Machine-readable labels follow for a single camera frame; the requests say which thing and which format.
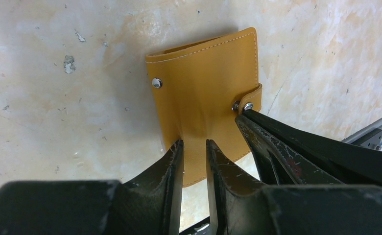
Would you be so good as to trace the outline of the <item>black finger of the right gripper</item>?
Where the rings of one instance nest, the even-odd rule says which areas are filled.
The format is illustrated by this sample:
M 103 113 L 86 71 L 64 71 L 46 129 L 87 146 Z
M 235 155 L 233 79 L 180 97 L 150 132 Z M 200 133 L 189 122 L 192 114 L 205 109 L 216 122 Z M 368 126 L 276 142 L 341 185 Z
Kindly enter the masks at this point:
M 240 115 L 235 122 L 249 146 L 263 183 L 268 185 L 342 184 L 277 137 Z
M 308 133 L 253 110 L 242 117 L 344 183 L 382 186 L 382 151 Z

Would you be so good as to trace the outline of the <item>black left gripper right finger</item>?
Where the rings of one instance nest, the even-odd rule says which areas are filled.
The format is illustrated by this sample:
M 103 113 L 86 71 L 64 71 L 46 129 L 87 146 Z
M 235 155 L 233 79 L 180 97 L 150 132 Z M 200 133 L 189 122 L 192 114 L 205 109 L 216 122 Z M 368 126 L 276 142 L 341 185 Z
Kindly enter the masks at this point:
M 206 141 L 214 235 L 382 235 L 382 187 L 267 185 Z

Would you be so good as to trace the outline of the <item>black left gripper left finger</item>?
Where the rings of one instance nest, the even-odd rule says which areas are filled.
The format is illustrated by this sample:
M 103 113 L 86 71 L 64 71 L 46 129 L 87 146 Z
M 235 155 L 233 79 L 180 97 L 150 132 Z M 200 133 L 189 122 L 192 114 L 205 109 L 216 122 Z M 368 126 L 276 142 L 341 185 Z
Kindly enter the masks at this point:
M 128 182 L 13 181 L 0 187 L 0 235 L 179 234 L 184 143 Z

